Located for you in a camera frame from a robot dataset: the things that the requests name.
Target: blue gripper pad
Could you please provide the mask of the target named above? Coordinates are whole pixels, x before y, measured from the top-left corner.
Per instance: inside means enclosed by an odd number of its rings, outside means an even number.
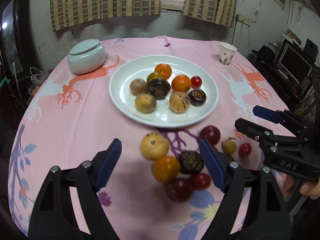
[[[283,121],[281,115],[278,112],[264,108],[262,106],[255,106],[252,112],[255,116],[273,123],[282,123]]]
[[[225,192],[225,190],[227,189],[225,170],[221,167],[220,162],[217,160],[215,156],[215,153],[219,154],[219,152],[215,152],[205,140],[200,141],[199,149],[200,155],[204,161],[205,166],[208,169],[213,183],[221,191]]]
[[[115,139],[107,150],[107,156],[104,158],[104,160],[102,160],[100,167],[97,169],[96,182],[93,185],[95,192],[100,191],[101,188],[106,186],[111,173],[118,162],[121,151],[121,141],[119,139]]]

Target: white ceramic jar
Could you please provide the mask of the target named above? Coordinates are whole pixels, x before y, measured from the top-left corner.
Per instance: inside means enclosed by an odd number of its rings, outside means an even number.
[[[73,73],[85,74],[100,67],[106,60],[106,50],[99,40],[89,39],[76,44],[68,55]]]

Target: paper cup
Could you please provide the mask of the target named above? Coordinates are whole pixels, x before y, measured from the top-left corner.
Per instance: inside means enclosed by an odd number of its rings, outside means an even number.
[[[229,65],[237,48],[229,43],[221,42],[218,61],[223,65]]]

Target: orange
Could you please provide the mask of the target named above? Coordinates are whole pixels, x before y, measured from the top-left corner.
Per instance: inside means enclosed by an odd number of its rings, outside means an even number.
[[[153,166],[153,175],[157,181],[162,183],[174,179],[179,172],[180,163],[176,158],[171,156],[161,157]]]
[[[156,66],[155,72],[161,74],[167,80],[171,77],[172,69],[168,64],[159,64]]]
[[[191,80],[186,75],[176,76],[171,87],[174,92],[187,92],[191,88]]]
[[[153,72],[153,73],[151,73],[150,75],[148,75],[148,77],[147,77],[147,83],[149,83],[151,80],[154,80],[154,79],[156,79],[156,78],[162,78],[162,79],[164,79],[161,74],[159,74],[159,73],[154,73],[154,72]]]

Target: speaker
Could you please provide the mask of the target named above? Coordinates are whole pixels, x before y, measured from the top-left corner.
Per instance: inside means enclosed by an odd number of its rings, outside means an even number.
[[[318,46],[314,44],[311,40],[307,39],[303,52],[315,61],[319,53]]]

